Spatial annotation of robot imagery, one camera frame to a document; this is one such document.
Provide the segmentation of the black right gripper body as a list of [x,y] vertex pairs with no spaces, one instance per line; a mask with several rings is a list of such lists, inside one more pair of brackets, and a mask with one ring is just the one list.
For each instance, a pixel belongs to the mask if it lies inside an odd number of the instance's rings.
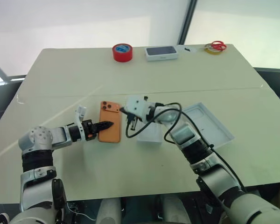
[[130,120],[132,120],[133,118],[136,118],[136,115],[130,113],[130,112],[127,112],[124,107],[121,107],[120,108],[120,111],[125,114],[127,116],[127,123],[129,124],[130,123]]

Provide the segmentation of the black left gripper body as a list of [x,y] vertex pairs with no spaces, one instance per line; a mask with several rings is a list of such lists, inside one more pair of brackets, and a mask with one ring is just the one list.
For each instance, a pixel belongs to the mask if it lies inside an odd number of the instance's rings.
[[93,123],[91,119],[85,120],[82,122],[82,126],[84,129],[85,140],[93,140],[97,137],[99,132],[98,123]]

